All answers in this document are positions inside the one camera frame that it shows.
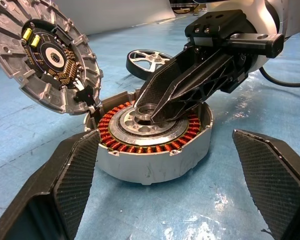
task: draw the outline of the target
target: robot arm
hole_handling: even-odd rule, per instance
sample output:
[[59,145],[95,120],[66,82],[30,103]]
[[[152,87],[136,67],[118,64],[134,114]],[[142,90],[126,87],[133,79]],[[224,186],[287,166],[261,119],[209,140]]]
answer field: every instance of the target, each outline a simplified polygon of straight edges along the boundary
[[196,2],[208,12],[186,27],[183,51],[149,77],[134,104],[153,123],[178,119],[217,90],[231,93],[300,32],[289,18],[300,0]]

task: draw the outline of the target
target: copper winding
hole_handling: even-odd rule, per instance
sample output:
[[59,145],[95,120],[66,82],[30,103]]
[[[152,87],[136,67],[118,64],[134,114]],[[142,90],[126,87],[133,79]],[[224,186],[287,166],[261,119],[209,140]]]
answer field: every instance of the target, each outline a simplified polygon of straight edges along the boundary
[[109,146],[111,146],[112,144],[114,144],[115,142],[116,142],[116,140],[112,138],[112,139],[109,139],[109,140],[105,141],[104,144],[105,144],[107,147],[109,147]]
[[111,139],[113,139],[113,137],[110,134],[101,136],[102,143]]
[[139,148],[136,150],[136,153],[137,153],[137,154],[144,154],[144,153],[145,153],[144,148],[143,148],[143,147],[139,147]]
[[121,109],[120,108],[118,108],[118,107],[114,107],[113,109],[112,109],[112,111],[114,111],[114,112],[118,112],[118,111],[120,111]]
[[98,128],[101,128],[101,127],[108,127],[109,126],[109,123],[108,122],[99,122],[98,124]]
[[189,126],[190,127],[199,127],[200,126],[200,122],[197,122],[197,121],[189,122]]
[[156,151],[157,153],[160,153],[160,152],[162,152],[163,150],[162,150],[161,146],[157,145],[157,146],[155,146],[155,151]]
[[105,136],[105,135],[109,135],[110,133],[109,133],[108,130],[106,130],[106,131],[99,131],[99,134],[102,137],[102,136]]
[[116,113],[117,113],[116,111],[110,110],[110,111],[108,111],[106,114],[109,114],[109,115],[115,115]]
[[194,135],[194,136],[196,136],[197,135],[197,132],[196,131],[186,131],[186,133],[188,134],[188,135]]
[[153,149],[152,149],[152,147],[151,146],[148,146],[147,148],[146,148],[146,153],[147,154],[151,154],[151,153],[153,153],[154,151],[153,151]]
[[200,127],[198,127],[198,126],[191,126],[191,127],[188,128],[188,131],[199,132],[200,131]]
[[112,116],[113,116],[112,114],[108,114],[108,113],[107,113],[107,114],[105,114],[103,117],[104,117],[105,119],[110,119],[110,118],[112,118]]
[[192,140],[192,139],[194,139],[194,136],[191,136],[191,135],[189,135],[189,134],[185,134],[184,136],[183,136],[185,139],[187,139],[187,140]]
[[99,127],[98,129],[99,129],[99,132],[108,131],[108,127],[107,126]]
[[176,141],[173,141],[172,143],[171,143],[171,145],[172,145],[172,147],[174,148],[174,149],[180,149],[181,148],[181,145],[178,143],[178,142],[176,142]]
[[178,142],[182,145],[185,145],[185,144],[187,144],[188,140],[181,137],[181,138],[178,139]]
[[101,118],[100,122],[102,123],[109,123],[110,122],[110,118]]
[[110,146],[113,150],[117,150],[122,145],[121,142],[116,142]]
[[118,151],[119,151],[119,152],[125,152],[125,151],[127,151],[127,149],[128,149],[128,146],[127,146],[127,145],[122,145],[122,146],[120,146],[120,147],[118,148]]
[[128,148],[128,150],[126,151],[127,153],[135,153],[136,152],[136,148],[134,146],[131,146]]
[[171,151],[171,150],[173,150],[173,148],[169,145],[169,144],[165,144],[164,146],[164,149],[166,150],[166,151]]

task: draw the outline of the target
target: spoked wheel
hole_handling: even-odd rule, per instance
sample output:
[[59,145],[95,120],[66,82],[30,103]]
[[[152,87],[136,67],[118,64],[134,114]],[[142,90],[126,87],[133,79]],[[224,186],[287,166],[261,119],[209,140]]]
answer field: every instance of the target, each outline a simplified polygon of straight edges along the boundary
[[[171,56],[155,50],[133,50],[126,57],[126,69],[137,78],[147,80],[148,76],[172,59]],[[141,63],[148,62],[148,68]]]

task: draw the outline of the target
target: black cable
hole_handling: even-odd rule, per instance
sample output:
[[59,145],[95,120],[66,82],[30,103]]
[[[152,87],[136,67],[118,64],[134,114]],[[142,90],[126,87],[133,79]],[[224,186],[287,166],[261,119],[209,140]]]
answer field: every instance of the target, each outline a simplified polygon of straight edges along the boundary
[[282,87],[288,87],[288,88],[300,88],[300,82],[298,83],[294,83],[294,82],[284,82],[284,81],[279,81],[275,78],[273,78],[272,76],[270,76],[266,70],[264,69],[264,67],[261,67],[259,69],[260,73],[262,74],[262,76],[265,77],[265,79],[267,79],[269,82],[282,86]]

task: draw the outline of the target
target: yellow capacitor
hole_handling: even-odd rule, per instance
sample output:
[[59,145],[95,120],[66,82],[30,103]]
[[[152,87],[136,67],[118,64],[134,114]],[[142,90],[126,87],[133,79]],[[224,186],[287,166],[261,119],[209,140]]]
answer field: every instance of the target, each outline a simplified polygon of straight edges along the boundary
[[27,28],[27,29],[25,30],[25,32],[24,32],[22,38],[28,41],[29,38],[30,38],[30,36],[31,36],[31,34],[32,34],[31,28]]
[[40,42],[40,36],[39,35],[35,35],[32,43],[30,44],[31,47],[36,48]]

